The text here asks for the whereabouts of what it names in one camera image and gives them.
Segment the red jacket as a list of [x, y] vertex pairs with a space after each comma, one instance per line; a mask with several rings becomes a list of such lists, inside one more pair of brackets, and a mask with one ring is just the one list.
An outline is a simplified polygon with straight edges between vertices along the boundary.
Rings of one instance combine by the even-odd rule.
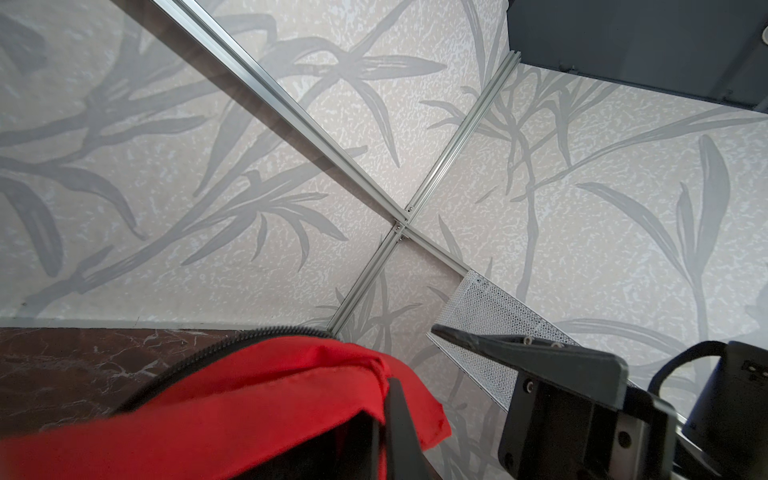
[[108, 419], [1, 443], [5, 479], [331, 479], [387, 474], [401, 388], [422, 455], [451, 434], [400, 360], [311, 329], [248, 332], [174, 366]]

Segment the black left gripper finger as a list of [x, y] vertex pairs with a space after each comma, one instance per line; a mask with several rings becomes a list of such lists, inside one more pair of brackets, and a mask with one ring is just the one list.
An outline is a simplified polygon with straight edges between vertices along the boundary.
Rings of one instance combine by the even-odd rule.
[[385, 399], [384, 440], [388, 480], [429, 480], [430, 469], [421, 450], [402, 383], [389, 379]]

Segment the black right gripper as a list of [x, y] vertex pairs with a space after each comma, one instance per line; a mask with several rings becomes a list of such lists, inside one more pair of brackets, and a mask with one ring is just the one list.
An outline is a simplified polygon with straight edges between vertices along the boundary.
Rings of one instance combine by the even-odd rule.
[[523, 336], [431, 333], [518, 372], [497, 457], [515, 479], [717, 479], [678, 435], [674, 408], [628, 387], [628, 365], [607, 352]]

